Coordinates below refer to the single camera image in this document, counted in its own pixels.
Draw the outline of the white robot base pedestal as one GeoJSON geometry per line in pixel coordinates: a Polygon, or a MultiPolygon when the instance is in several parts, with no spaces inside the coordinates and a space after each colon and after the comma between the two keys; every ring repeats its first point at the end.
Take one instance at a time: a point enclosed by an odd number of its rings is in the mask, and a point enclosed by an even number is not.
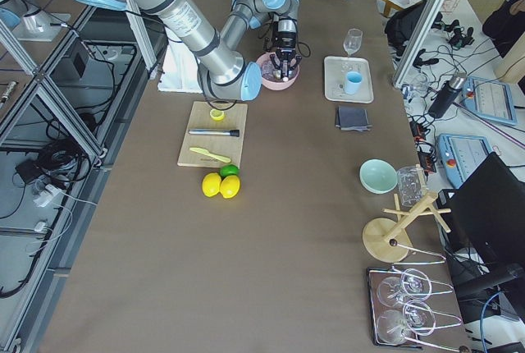
{"type": "Polygon", "coordinates": [[[198,61],[179,39],[169,39],[157,88],[162,92],[202,92],[198,81],[198,61]]]}

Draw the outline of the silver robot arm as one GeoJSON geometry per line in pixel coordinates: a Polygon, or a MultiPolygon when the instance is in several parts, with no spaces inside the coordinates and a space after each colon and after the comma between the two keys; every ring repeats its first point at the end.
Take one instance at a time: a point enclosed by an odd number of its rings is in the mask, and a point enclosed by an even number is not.
{"type": "MultiPolygon", "coordinates": [[[[123,11],[129,0],[76,0],[87,5],[123,11]]],[[[258,96],[262,74],[236,47],[249,27],[249,15],[238,10],[223,30],[216,30],[192,0],[132,0],[157,16],[199,60],[198,78],[210,98],[249,101],[258,96]]]]}
{"type": "Polygon", "coordinates": [[[233,0],[231,13],[221,30],[221,39],[235,49],[248,29],[256,29],[271,22],[271,62],[274,76],[287,82],[299,67],[297,54],[299,0],[233,0]]]}

